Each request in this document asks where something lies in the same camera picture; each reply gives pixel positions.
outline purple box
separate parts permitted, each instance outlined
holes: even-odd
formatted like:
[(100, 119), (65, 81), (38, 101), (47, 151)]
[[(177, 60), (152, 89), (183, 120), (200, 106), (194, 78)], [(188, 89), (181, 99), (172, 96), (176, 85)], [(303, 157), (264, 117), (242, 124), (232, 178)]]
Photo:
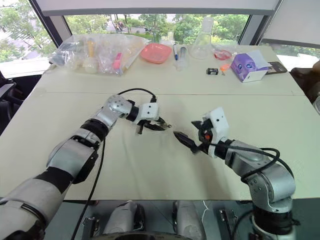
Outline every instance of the purple box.
[(231, 68), (243, 83), (259, 81), (268, 71), (267, 66), (257, 68), (255, 61), (247, 53), (236, 55)]

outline white cable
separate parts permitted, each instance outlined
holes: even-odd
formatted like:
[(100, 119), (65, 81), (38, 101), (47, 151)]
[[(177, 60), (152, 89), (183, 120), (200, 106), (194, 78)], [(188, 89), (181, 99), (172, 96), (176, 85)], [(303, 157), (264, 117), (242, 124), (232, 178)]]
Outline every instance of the white cable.
[(208, 206), (206, 205), (206, 202), (204, 200), (202, 200), (203, 202), (203, 205), (205, 207), (205, 210), (203, 211), (203, 214), (202, 214), (202, 217), (201, 217), (201, 222), (202, 224), (204, 223), (204, 218), (205, 218), (205, 214), (206, 214), (206, 211), (210, 211), (210, 209), (208, 208)]

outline clear plastic container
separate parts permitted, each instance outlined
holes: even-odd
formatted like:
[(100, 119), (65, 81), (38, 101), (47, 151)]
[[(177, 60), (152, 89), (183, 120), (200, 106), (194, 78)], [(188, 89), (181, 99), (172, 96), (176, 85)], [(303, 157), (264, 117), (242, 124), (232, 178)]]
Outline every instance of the clear plastic container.
[(206, 59), (211, 54), (211, 29), (214, 24), (212, 17), (206, 16), (202, 27), (191, 47), (190, 55), (196, 59)]

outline floor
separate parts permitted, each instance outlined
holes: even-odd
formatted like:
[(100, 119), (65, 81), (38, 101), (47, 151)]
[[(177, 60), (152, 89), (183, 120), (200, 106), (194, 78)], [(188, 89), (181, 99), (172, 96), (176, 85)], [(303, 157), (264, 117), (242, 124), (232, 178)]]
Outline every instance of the floor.
[[(172, 227), (172, 203), (170, 200), (137, 201), (143, 205), (146, 214), (146, 228), (148, 231), (174, 233)], [(100, 229), (103, 231), (111, 212), (123, 201), (100, 201), (96, 206), (90, 206), (86, 217), (95, 216), (100, 219)], [(220, 209), (234, 210), (236, 216), (240, 216), (251, 209), (250, 203), (238, 201), (205, 201), (210, 209), (205, 213), (203, 226), (208, 240), (229, 240), (229, 236), (222, 218)], [(197, 213), (201, 218), (205, 206), (203, 201), (194, 201)], [(293, 202), (293, 216), (301, 222), (296, 228), (296, 239), (318, 240), (320, 239), (319, 216), (320, 198), (297, 199)], [(78, 217), (83, 209), (83, 204), (64, 202), (56, 216), (47, 228), (44, 240), (69, 240), (72, 236)], [(80, 226), (76, 240), (82, 239), (83, 225)], [(237, 239), (248, 239), (248, 233), (252, 230), (249, 218), (245, 219), (238, 231)]]

